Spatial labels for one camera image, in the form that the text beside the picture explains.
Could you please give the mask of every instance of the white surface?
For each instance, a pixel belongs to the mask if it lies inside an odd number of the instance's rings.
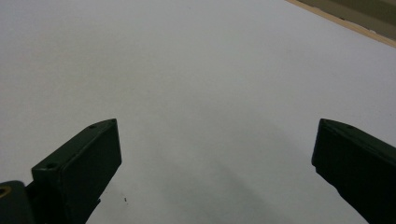
[[[365,223],[310,164],[318,120],[395,146],[395,86],[395,49],[284,1],[2,1],[0,182],[117,118],[89,223]]]

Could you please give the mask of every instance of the white table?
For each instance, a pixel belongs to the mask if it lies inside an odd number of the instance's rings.
[[[395,49],[285,1],[3,1],[0,182],[117,118],[88,223],[365,223],[310,164],[318,121],[396,146],[395,86]]]

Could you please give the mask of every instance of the black plastic part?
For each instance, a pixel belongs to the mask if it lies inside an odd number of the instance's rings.
[[[369,223],[396,223],[396,148],[322,119],[312,164]]]
[[[0,223],[35,224],[35,218],[21,181],[0,184]]]
[[[85,223],[121,164],[115,119],[95,123],[32,168],[32,194],[49,224]]]

